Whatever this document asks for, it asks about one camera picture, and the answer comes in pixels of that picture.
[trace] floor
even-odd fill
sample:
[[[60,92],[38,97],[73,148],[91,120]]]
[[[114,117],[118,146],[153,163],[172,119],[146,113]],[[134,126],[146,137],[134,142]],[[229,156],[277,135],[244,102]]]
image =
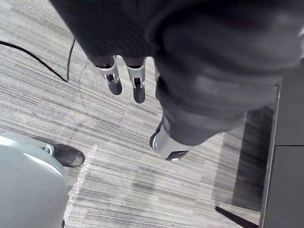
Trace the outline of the floor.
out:
[[[1,1],[0,40],[32,51],[64,76],[72,38],[48,1]],[[259,157],[267,153],[271,106],[167,162],[149,147],[162,116],[151,59],[146,101],[136,104],[121,58],[123,93],[115,96],[78,44],[68,84],[20,51],[1,46],[0,56],[0,131],[48,138],[87,155],[82,168],[66,169],[66,227],[238,227],[216,205],[258,224],[265,166]]]

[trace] black fabric sleeve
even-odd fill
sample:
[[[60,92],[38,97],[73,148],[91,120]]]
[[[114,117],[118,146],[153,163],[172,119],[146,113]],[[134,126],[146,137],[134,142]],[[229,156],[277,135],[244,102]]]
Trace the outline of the black fabric sleeve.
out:
[[[298,64],[297,4],[215,3],[188,9],[158,31],[157,94],[176,141],[197,145],[263,106]]]

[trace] black power cord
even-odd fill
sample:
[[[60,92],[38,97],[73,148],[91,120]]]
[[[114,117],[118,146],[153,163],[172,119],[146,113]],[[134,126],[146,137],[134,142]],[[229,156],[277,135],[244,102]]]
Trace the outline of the black power cord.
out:
[[[5,45],[5,46],[11,47],[11,48],[15,48],[15,49],[18,49],[20,51],[23,51],[23,52],[27,53],[28,55],[30,55],[34,59],[36,59],[39,63],[41,63],[42,65],[44,65],[48,70],[50,70],[52,73],[54,73],[62,81],[67,82],[67,83],[69,81],[70,61],[71,61],[71,56],[72,56],[72,51],[73,51],[74,44],[75,44],[75,38],[73,38],[72,45],[71,45],[71,48],[70,48],[70,52],[68,54],[67,65],[66,65],[66,67],[67,67],[66,68],[66,79],[64,79],[59,73],[57,73],[53,68],[51,68],[48,64],[46,64],[40,58],[38,58],[37,56],[35,56],[33,53],[31,53],[28,50],[26,50],[26,49],[24,49],[22,47],[19,47],[17,45],[14,45],[14,44],[11,44],[11,43],[8,43],[8,42],[4,42],[4,41],[0,40],[0,45]]]

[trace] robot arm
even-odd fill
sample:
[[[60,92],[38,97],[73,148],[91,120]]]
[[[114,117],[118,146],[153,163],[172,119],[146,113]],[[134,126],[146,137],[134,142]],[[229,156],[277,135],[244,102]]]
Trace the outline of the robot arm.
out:
[[[184,12],[167,24],[165,52],[154,58],[163,119],[153,149],[179,158],[273,99],[274,86],[298,64],[303,21],[292,5],[240,3]]]
[[[154,58],[163,118],[150,146],[171,161],[231,130],[300,57],[300,1],[51,0],[113,94],[121,55],[136,102],[144,101],[144,59]]]

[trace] metal joint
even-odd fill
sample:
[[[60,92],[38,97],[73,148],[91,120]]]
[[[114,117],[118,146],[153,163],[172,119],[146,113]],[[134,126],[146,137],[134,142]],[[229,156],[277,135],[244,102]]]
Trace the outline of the metal joint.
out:
[[[116,63],[116,57],[113,56],[113,65],[110,68],[100,68],[97,67],[102,72],[102,77],[107,81],[108,84],[119,82],[119,71]],[[113,75],[113,80],[109,80],[108,75]]]
[[[152,148],[160,155],[161,158],[167,159],[172,152],[178,153],[188,151],[193,148],[193,146],[183,145],[175,141],[168,135],[164,127],[161,126],[160,131],[153,139]]]
[[[146,73],[145,61],[146,59],[144,60],[143,65],[140,68],[132,68],[130,66],[127,66],[129,78],[134,89],[136,88],[135,78],[140,79],[140,87],[144,88],[145,73]]]

